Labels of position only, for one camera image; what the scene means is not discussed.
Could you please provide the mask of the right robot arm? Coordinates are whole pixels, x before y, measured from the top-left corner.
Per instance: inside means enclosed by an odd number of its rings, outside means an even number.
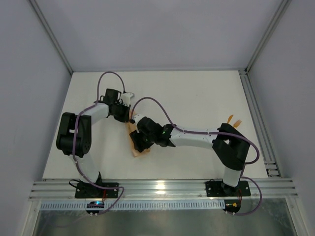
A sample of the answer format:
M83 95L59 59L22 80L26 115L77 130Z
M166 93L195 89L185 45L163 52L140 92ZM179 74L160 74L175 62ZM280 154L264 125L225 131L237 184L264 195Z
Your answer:
M135 115L130 119L135 130L129 136L134 149L140 153L152 145L165 147L195 147L211 149L224 165L221 188L225 195L232 196L239 191L239 181L246 165L246 158L252 142L232 125L222 123L217 130L188 130L174 124L161 126L152 119Z

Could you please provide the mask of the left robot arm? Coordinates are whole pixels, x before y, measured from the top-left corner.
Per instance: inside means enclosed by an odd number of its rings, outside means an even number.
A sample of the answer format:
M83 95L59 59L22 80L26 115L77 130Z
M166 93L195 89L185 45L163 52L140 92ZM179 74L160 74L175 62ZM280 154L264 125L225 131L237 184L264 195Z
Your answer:
M56 147L64 155L71 157L83 184L107 189L102 186L101 174L90 155L92 126L110 116L119 122L127 123L133 97L132 92L120 92L108 88L105 95L78 114L70 112L62 114Z

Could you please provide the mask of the peach satin napkin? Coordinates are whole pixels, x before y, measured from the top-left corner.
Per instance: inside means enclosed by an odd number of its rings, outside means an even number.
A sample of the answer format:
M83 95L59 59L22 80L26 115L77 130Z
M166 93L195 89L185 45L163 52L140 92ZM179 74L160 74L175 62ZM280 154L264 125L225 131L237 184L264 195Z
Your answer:
M127 129L127 137L128 137L128 141L129 141L129 145L130 145L130 150L131 150L131 153L132 153L133 157L136 158L136 157L140 157L140 156L144 156L144 155L149 154L150 151L151 151L150 148L144 150L143 152L139 152L134 147L134 143L133 143L133 141L132 141L132 139L130 137L130 133L136 130L135 124L132 124L130 122L127 123L126 129Z

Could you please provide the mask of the orange plastic fork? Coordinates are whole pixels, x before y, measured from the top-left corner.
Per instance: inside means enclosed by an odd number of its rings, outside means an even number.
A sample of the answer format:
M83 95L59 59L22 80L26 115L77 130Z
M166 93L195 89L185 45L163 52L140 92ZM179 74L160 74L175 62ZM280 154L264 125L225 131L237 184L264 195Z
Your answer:
M237 121L233 124L233 127L234 127L234 128L237 128L237 127L240 126L241 123L242 123L242 121L239 119L239 120L237 120Z

